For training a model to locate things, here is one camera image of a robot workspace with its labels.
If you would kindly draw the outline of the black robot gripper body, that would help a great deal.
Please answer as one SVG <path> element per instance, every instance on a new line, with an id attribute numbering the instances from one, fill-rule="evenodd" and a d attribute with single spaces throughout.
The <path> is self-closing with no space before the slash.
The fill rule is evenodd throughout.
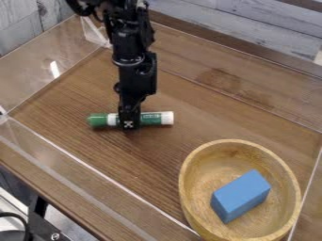
<path id="1" fill-rule="evenodd" d="M 158 56 L 154 52 L 145 54 L 142 63 L 118 67 L 119 81 L 114 89 L 119 95 L 119 106 L 135 108 L 146 97 L 158 89 Z"/>

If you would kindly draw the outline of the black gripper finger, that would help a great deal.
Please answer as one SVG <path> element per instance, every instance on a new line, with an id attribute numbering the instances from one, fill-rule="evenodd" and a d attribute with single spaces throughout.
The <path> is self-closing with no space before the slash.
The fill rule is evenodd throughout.
<path id="1" fill-rule="evenodd" d="M 121 106 L 118 108 L 119 125 L 123 129 L 139 129 L 141 127 L 141 106 Z"/>

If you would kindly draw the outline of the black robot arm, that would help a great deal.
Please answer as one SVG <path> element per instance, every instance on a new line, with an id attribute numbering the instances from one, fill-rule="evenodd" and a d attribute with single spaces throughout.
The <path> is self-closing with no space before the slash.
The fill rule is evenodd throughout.
<path id="1" fill-rule="evenodd" d="M 118 118 L 123 129 L 141 128 L 141 103 L 158 91 L 158 55 L 150 51 L 155 30 L 147 0 L 66 0 L 81 17 L 105 24 L 118 66 Z"/>

